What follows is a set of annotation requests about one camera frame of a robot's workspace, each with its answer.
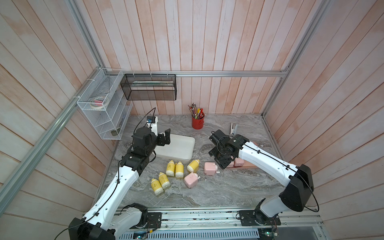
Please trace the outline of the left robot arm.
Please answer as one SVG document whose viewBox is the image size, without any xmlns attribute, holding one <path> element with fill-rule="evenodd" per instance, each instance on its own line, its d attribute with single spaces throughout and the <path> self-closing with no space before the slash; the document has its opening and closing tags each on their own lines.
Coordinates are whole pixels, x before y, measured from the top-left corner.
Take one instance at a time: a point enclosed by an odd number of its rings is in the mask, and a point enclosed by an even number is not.
<svg viewBox="0 0 384 240">
<path fill-rule="evenodd" d="M 155 134 L 142 127 L 133 134 L 133 142 L 120 161 L 117 173 L 105 192 L 82 219 L 74 218 L 68 231 L 71 240 L 116 240 L 128 229 L 147 224 L 146 207 L 134 204 L 115 217 L 115 213 L 131 186 L 150 163 L 157 146 L 171 142 L 171 130 Z"/>
</svg>

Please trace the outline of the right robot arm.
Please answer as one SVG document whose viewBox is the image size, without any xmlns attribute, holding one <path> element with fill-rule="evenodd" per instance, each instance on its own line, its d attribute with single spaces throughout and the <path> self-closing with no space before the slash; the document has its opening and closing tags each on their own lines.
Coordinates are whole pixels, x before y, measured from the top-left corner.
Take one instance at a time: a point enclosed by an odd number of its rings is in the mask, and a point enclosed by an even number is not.
<svg viewBox="0 0 384 240">
<path fill-rule="evenodd" d="M 314 183 L 311 169 L 302 164 L 296 166 L 262 150 L 242 135 L 229 136 L 221 130 L 212 132 L 209 137 L 215 145 L 209 151 L 221 169 L 225 169 L 235 159 L 245 160 L 276 179 L 284 190 L 276 196 L 262 199 L 252 211 L 249 220 L 252 225 L 276 224 L 280 213 L 292 210 L 302 212 L 310 198 L 314 198 Z"/>
</svg>

